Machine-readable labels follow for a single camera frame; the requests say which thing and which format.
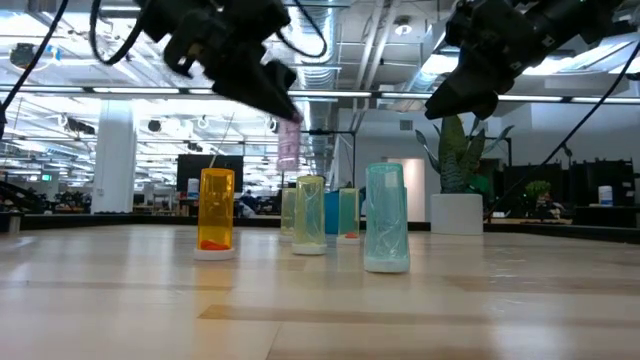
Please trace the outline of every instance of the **table surface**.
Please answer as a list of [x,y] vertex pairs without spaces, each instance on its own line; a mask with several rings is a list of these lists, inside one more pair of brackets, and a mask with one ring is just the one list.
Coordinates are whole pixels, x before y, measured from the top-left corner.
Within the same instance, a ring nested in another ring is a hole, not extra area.
[[411,233],[411,271],[360,246],[291,253],[236,229],[192,258],[194,226],[0,237],[0,349],[20,360],[640,359],[640,248]]

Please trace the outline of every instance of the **ceiling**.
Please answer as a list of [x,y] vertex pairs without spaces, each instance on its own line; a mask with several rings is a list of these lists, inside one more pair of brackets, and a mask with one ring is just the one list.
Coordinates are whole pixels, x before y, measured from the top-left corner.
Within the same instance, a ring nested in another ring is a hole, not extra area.
[[[0,11],[0,84],[15,83],[22,71],[10,63],[11,50],[17,43],[38,44],[52,20],[49,13],[25,13],[20,9],[24,6],[18,4],[20,2],[9,3],[13,5],[7,5],[5,10]],[[334,39],[335,55],[333,59],[320,66],[335,71],[334,89],[354,89],[365,50],[366,35],[371,31],[370,23],[376,1],[334,0],[315,3],[332,3],[334,6],[332,11],[337,23]],[[132,1],[120,0],[107,1],[103,7],[122,8],[131,7],[131,5],[133,5]],[[390,32],[382,52],[381,65],[377,67],[373,77],[373,89],[381,85],[405,83],[420,69],[423,72],[441,74],[455,67],[456,54],[438,54],[427,59],[423,44],[429,25],[446,19],[451,6],[451,0],[400,2],[396,17],[409,16],[412,31],[402,36],[394,31]],[[164,65],[162,50],[168,41],[167,38],[155,44],[143,34],[130,51],[130,58],[127,61],[122,61],[113,67],[99,65],[93,59],[87,41],[88,8],[88,0],[71,1],[70,10],[64,15],[50,42],[52,51],[45,54],[37,71],[31,75],[27,84],[146,88],[208,88],[211,86],[210,80],[199,75],[202,73],[202,68],[197,64],[192,69],[195,75],[192,79],[176,75]],[[376,43],[379,41],[386,21],[394,21],[394,19],[385,19],[385,14],[388,12],[388,9],[382,12],[383,21],[377,29]],[[104,56],[120,46],[134,22],[132,18],[120,17],[107,18],[99,22],[98,43],[100,48],[106,51]],[[615,72],[616,69],[619,71],[619,67],[626,59],[625,55],[628,56],[630,44],[636,40],[633,36],[609,39],[599,48],[591,50],[584,43],[571,42],[566,46],[567,49],[574,51],[571,56],[550,59],[537,70],[530,71],[532,75],[519,79],[512,93],[600,95],[604,92],[604,87],[610,83],[609,79],[614,76],[610,73]],[[283,46],[275,37],[269,38],[265,46],[268,49],[267,57],[281,59],[292,68],[302,66],[300,57]],[[640,71],[640,61],[634,63],[632,71]],[[255,160],[257,166],[264,166],[263,157],[266,156],[269,159],[266,169],[268,171],[263,171],[256,179],[250,176],[249,180],[256,180],[256,183],[270,187],[275,187],[280,182],[279,174],[275,171],[277,136],[269,128],[271,123],[268,115],[238,103],[219,99],[204,101],[159,97],[133,101],[136,114],[141,121],[137,150],[139,184],[149,181],[173,183],[176,156],[192,152],[187,149],[186,143],[179,141],[184,139],[199,143],[204,148],[204,152],[244,154],[255,157],[248,160],[249,163]],[[95,159],[96,137],[69,132],[63,125],[66,119],[71,118],[92,126],[98,132],[100,102],[99,98],[75,95],[44,96],[37,93],[20,95],[13,101],[8,113],[7,129],[9,130],[5,139],[12,137],[14,140],[5,142],[2,149],[5,168],[16,172],[19,169],[43,166],[64,169],[63,165],[80,164],[87,169],[83,170],[84,175],[66,176],[65,181],[73,184],[90,181],[93,159]],[[350,111],[350,101],[335,104],[336,107],[349,108],[349,110],[341,109],[341,113]],[[379,111],[382,110],[369,110],[369,118],[382,118],[380,114],[376,115]],[[150,120],[162,122],[165,130],[149,131]],[[229,130],[225,131],[229,121],[231,121]],[[363,129],[365,131],[362,136],[367,136],[367,131],[372,131],[371,127]],[[16,140],[17,137],[24,137],[27,140],[19,141]],[[239,141],[244,141],[246,145],[239,145]],[[315,139],[311,146],[312,142],[308,141],[305,135],[301,143],[303,145],[301,154],[303,166],[299,171],[301,174],[316,171],[315,165],[320,158],[331,156],[333,140],[330,137]],[[151,167],[148,161],[153,161],[154,166]]]

